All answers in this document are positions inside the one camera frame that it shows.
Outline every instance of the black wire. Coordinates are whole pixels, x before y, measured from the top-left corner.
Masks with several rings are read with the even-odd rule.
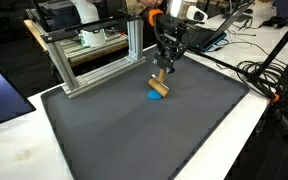
[[[245,42],[240,41],[240,42],[230,42],[230,43],[228,43],[227,45],[229,45],[229,44],[249,44],[249,45],[251,45],[251,46],[254,45],[254,46],[258,47],[261,51],[263,51],[266,55],[269,55],[269,53],[267,53],[261,46],[255,44],[255,43],[251,43],[251,42],[247,42],[247,41],[245,41]],[[279,60],[279,59],[277,59],[277,58],[274,58],[274,59],[275,59],[276,61],[280,62],[281,64],[285,65],[285,67],[287,67],[287,64],[284,63],[283,61],[281,61],[281,60]]]
[[[154,9],[157,8],[157,2],[158,2],[158,0],[155,1]]]
[[[256,28],[252,27],[252,25],[253,25],[253,17],[250,17],[250,18],[246,19],[245,23],[241,27],[237,26],[235,24],[232,24],[232,25],[235,26],[236,28],[238,28],[239,30],[241,30],[243,28],[245,28],[245,29],[259,29],[259,28],[262,27],[262,25],[260,25],[260,26],[258,26]]]
[[[240,36],[256,36],[256,34],[236,33],[235,31],[229,30],[229,29],[227,31],[228,31],[228,33],[236,35],[236,36],[238,36],[238,35],[240,35]]]
[[[237,76],[244,84],[248,85],[248,83],[251,83],[255,88],[248,86],[266,98],[274,99],[275,93],[278,93],[280,99],[276,103],[276,107],[288,110],[288,74],[285,72],[285,68],[279,64],[272,63],[264,70],[262,69],[262,64],[263,62],[243,61],[237,67],[245,73],[236,72]],[[260,72],[263,78],[261,79],[256,72]],[[277,89],[278,92],[274,93],[272,88]]]
[[[219,65],[219,64],[217,64],[217,63],[216,63],[216,66],[217,66],[218,68],[220,68],[220,70],[229,69],[229,68],[227,68],[227,67],[222,67],[222,66],[220,66],[220,65]]]

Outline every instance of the gray mat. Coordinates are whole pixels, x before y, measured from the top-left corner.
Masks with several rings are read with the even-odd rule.
[[[75,179],[173,179],[248,93],[243,84],[187,57],[167,76],[170,95],[150,100],[158,68],[147,63],[75,99],[61,88],[42,96]]]

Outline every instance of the wooden block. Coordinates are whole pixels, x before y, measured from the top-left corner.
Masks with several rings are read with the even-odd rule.
[[[166,98],[168,96],[169,89],[166,86],[164,86],[163,83],[159,82],[156,78],[152,77],[148,81],[148,84],[158,93],[160,93],[163,96],[163,98]]]
[[[42,47],[43,51],[44,52],[47,51],[45,42],[41,38],[41,33],[35,28],[32,20],[30,19],[24,20],[24,24],[27,27],[27,29],[33,34],[34,38],[37,40],[38,44]]]
[[[158,75],[157,80],[161,83],[165,81],[165,71],[163,69],[160,70],[160,74]]]
[[[83,59],[80,59],[79,61],[70,62],[70,66],[71,66],[71,67],[74,67],[74,66],[83,64],[83,63],[85,63],[85,62],[91,61],[91,60],[93,60],[93,59],[99,58],[99,57],[101,57],[101,56],[104,56],[104,55],[106,55],[106,54],[110,54],[110,53],[112,53],[112,52],[121,50],[121,49],[126,48],[126,47],[128,47],[128,43],[125,41],[125,42],[121,43],[120,45],[115,45],[115,46],[113,46],[112,48],[107,49],[107,50],[105,50],[105,51],[100,51],[100,52],[98,52],[98,53],[96,53],[96,54],[91,54],[91,55],[89,55],[89,56],[86,56],[86,57],[84,57]]]

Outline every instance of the table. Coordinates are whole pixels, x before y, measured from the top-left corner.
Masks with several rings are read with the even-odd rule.
[[[41,46],[43,52],[47,51],[47,47],[46,47],[43,39],[41,38],[41,33],[33,25],[33,21],[30,19],[26,19],[23,22],[24,22],[24,25],[26,26],[26,28],[28,29],[28,31],[31,32],[33,37],[36,39],[38,44]]]
[[[261,2],[257,2],[253,10],[254,27],[273,14],[270,6]],[[223,21],[221,17],[215,17],[209,20],[206,26],[217,27]],[[243,33],[255,33],[257,36],[239,38],[257,43],[269,52],[286,31],[287,27],[280,30],[272,28],[247,30]],[[231,70],[221,70],[209,60],[190,53],[186,55],[238,79]],[[256,47],[245,49],[242,45],[229,45],[209,55],[233,65],[246,59],[263,61],[267,57]],[[288,44],[277,58],[288,63]],[[35,112],[0,125],[0,179],[72,179],[43,109],[41,94],[29,98],[37,108]],[[268,103],[267,99],[258,94],[248,93],[206,140],[176,179],[224,179]]]

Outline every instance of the mat border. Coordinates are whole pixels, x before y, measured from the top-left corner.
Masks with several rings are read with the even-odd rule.
[[[154,49],[154,48],[149,49],[148,51],[145,52],[145,54],[151,54],[152,52],[150,52],[150,51],[155,52],[155,49]],[[210,68],[210,67],[207,67],[207,66],[205,66],[205,65],[203,65],[203,64],[201,64],[201,63],[199,63],[199,62],[197,62],[197,61],[195,61],[195,60],[193,60],[192,58],[190,58],[190,57],[188,57],[188,56],[186,56],[186,58],[187,58],[188,60],[191,60],[193,63],[197,63],[197,64],[200,64],[201,66],[204,66],[204,67],[208,68],[209,71],[215,72],[215,73],[217,73],[217,74],[221,74],[221,75],[223,75],[224,78],[230,79],[230,80],[232,80],[234,83],[239,84],[242,88],[244,88],[245,92],[238,98],[238,100],[237,100],[234,104],[232,104],[231,108],[228,109],[227,112],[225,112],[225,113],[223,114],[223,116],[220,118],[220,120],[217,120],[217,121],[216,121],[216,124],[215,124],[212,128],[209,128],[209,131],[206,133],[206,135],[198,142],[198,144],[197,144],[197,145],[193,148],[193,150],[187,155],[187,157],[183,160],[183,162],[182,162],[182,163],[174,170],[174,172],[168,177],[169,180],[173,180],[173,179],[175,179],[175,178],[177,177],[177,175],[183,170],[183,168],[185,167],[185,165],[192,159],[192,157],[196,154],[196,152],[203,146],[203,144],[205,143],[205,141],[213,134],[213,132],[215,131],[215,129],[218,128],[218,126],[223,122],[223,120],[228,116],[228,114],[230,114],[230,113],[232,112],[232,110],[241,102],[241,100],[250,92],[250,88],[249,88],[248,86],[246,86],[245,84],[243,84],[242,82],[239,82],[239,81],[237,81],[236,79],[233,79],[233,78],[231,78],[231,77],[229,77],[229,76],[227,76],[227,75],[225,75],[225,74],[222,74],[222,73],[220,73],[220,72],[218,72],[218,71],[216,71],[216,70],[214,70],[214,69],[212,69],[212,68]],[[43,94],[41,95],[41,100],[42,100],[43,107],[44,107],[44,110],[45,110],[45,112],[46,112],[46,115],[47,115],[47,117],[48,117],[48,120],[50,121],[50,124],[51,124],[51,126],[52,126],[52,130],[53,130],[53,132],[54,132],[54,134],[55,134],[55,137],[56,137],[56,139],[57,139],[57,141],[58,141],[58,144],[59,144],[59,146],[60,146],[60,148],[61,148],[62,154],[63,154],[63,156],[64,156],[64,158],[65,158],[66,163],[67,163],[67,166],[68,166],[68,168],[69,168],[69,170],[70,170],[70,172],[71,172],[71,174],[72,174],[72,176],[73,176],[73,179],[76,179],[76,180],[77,180],[77,179],[78,179],[78,176],[75,174],[75,172],[74,172],[74,170],[73,170],[71,160],[69,159],[68,153],[66,152],[66,150],[65,150],[65,148],[64,148],[64,143],[63,143],[62,139],[60,138],[59,134],[58,134],[57,131],[56,131],[56,125],[55,125],[56,120],[52,120],[52,119],[50,118],[50,114],[49,114],[49,112],[48,112],[48,110],[47,110],[47,109],[48,109],[48,108],[47,108],[48,103],[47,103],[47,101],[46,101],[47,98],[48,98],[49,96],[55,95],[55,94],[60,93],[60,92],[65,93],[64,90],[62,89],[62,87],[57,87],[57,88],[55,88],[55,89],[52,89],[52,90],[50,90],[50,91],[47,91],[47,92],[45,92],[45,93],[43,93]]]

